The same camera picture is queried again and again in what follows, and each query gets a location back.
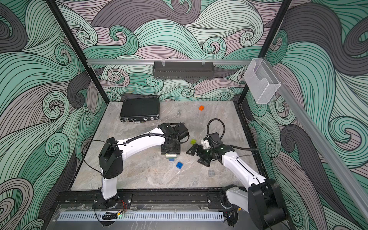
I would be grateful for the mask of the aluminium wall rail back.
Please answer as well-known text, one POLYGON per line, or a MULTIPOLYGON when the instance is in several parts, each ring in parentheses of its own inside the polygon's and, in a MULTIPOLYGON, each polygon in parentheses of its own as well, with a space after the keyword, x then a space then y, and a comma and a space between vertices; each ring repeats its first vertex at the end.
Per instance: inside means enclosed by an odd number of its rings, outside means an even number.
POLYGON ((214 65, 232 65, 242 66, 249 65, 250 60, 229 60, 229 59, 107 59, 107 58, 94 58, 86 60, 88 65, 153 65, 155 62, 161 62, 163 65, 167 62, 199 62, 206 63, 212 62, 214 65))

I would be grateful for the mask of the aluminium wall rail right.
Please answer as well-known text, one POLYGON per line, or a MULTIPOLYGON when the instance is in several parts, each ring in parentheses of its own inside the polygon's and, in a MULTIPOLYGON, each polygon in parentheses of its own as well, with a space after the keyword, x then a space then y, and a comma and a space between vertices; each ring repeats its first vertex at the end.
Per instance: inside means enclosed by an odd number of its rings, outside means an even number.
POLYGON ((316 149, 323 155, 326 162, 330 165, 334 174, 339 179, 349 196, 352 198, 354 204, 359 209, 364 219, 367 220, 368 194, 366 193, 365 189, 354 177, 352 172, 347 168, 347 166, 339 157, 338 153, 334 150, 333 146, 318 129, 306 111, 295 100, 294 95, 289 90, 287 85, 279 79, 277 72, 268 61, 266 62, 266 66, 272 72, 272 76, 276 79, 276 81, 279 82, 280 87, 278 90, 283 95, 286 103, 289 105, 289 108, 294 112, 296 118, 304 127, 305 132, 310 136, 316 149))

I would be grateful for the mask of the black wall tray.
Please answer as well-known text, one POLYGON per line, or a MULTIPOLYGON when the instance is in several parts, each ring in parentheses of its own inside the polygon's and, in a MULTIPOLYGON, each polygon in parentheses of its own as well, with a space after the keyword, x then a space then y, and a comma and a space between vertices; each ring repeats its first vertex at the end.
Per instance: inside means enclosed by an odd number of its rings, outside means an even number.
POLYGON ((155 62, 152 71, 158 80, 212 79, 215 72, 212 62, 155 62))

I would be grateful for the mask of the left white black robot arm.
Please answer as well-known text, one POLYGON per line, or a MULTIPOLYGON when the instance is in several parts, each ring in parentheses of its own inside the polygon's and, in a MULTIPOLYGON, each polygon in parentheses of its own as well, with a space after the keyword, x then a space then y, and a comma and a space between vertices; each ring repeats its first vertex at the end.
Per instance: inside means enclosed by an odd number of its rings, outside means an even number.
POLYGON ((124 160, 155 146, 162 146, 164 153, 170 152, 180 147, 184 138, 189 138, 189 131, 184 123, 179 122, 163 123, 151 131, 125 140, 106 140, 99 154, 103 199, 117 198, 117 177, 124 169, 124 160))

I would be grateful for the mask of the clear plastic wall bin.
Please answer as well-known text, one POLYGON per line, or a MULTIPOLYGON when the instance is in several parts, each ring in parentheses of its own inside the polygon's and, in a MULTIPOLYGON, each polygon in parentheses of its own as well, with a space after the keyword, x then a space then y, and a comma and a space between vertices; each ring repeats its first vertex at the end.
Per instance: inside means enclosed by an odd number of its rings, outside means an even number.
POLYGON ((272 65, 263 58, 251 60, 244 80, 256 104, 268 104, 281 86, 272 65))

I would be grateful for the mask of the white lego brick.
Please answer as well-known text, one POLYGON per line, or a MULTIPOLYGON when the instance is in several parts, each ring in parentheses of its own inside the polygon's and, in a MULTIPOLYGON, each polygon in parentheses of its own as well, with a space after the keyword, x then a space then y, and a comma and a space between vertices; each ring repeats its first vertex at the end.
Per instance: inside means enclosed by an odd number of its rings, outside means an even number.
POLYGON ((176 154, 166 154, 166 155, 165 155, 165 157, 166 157, 167 159, 169 159, 169 158, 176 158, 176 157, 177 157, 177 155, 176 155, 176 154))

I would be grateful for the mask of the aluminium wall rail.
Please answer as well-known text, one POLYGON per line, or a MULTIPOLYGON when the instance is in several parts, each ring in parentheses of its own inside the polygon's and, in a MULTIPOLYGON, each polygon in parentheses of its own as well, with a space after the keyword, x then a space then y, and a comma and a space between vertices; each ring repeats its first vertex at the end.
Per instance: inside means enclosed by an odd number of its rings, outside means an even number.
POLYGON ((163 65, 167 62, 199 62, 206 63, 212 62, 214 65, 232 65, 242 66, 249 65, 250 60, 229 60, 229 59, 107 59, 107 58, 94 58, 86 60, 88 65, 153 65, 155 62, 161 62, 163 65))
POLYGON ((339 179, 349 196, 352 198, 354 204, 359 209, 364 219, 367 220, 368 194, 366 193, 365 189, 354 177, 352 172, 347 168, 347 166, 339 157, 338 153, 334 150, 333 146, 318 129, 306 111, 295 100, 294 95, 289 90, 287 85, 279 79, 277 72, 268 61, 266 62, 266 66, 272 72, 272 76, 276 79, 276 81, 279 82, 280 87, 278 90, 283 95, 286 103, 289 105, 289 108, 294 112, 296 118, 304 127, 305 132, 310 136, 316 149, 323 155, 326 162, 330 165, 334 174, 339 179))

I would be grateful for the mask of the black hard case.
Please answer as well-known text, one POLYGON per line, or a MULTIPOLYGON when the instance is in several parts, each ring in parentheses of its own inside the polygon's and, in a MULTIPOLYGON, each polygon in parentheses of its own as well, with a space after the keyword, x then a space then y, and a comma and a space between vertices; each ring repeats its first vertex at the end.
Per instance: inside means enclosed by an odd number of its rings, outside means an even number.
POLYGON ((147 122, 160 118, 159 98, 125 99, 120 112, 121 122, 147 122))

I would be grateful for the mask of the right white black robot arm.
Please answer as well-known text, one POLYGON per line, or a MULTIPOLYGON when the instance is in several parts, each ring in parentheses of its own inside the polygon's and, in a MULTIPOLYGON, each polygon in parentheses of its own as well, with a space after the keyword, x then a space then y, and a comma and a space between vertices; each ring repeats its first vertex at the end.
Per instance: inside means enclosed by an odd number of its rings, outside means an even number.
POLYGON ((223 188, 224 202, 247 211, 255 226, 264 230, 288 219, 286 203, 280 185, 252 169, 236 152, 238 147, 224 144, 218 133, 208 134, 200 144, 193 144, 188 155, 198 156, 198 163, 209 167, 219 161, 244 186, 223 188))

